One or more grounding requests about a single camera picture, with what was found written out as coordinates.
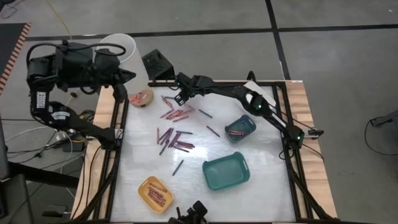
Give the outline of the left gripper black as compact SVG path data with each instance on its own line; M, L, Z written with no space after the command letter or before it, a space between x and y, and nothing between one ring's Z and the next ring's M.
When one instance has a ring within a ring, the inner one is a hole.
M110 49L102 48L96 50L94 59L94 87L113 86L113 98L115 102L122 103L127 97L124 83L136 77L136 73L119 68L118 56Z

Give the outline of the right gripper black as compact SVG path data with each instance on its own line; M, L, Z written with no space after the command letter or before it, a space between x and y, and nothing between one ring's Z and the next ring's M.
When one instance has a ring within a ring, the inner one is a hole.
M175 102L182 106L182 100L188 100L188 93L200 94L204 92L204 88L198 85L201 76L194 75L187 76L184 73L178 73L176 76L176 85L182 90L181 95L178 94L174 97Z

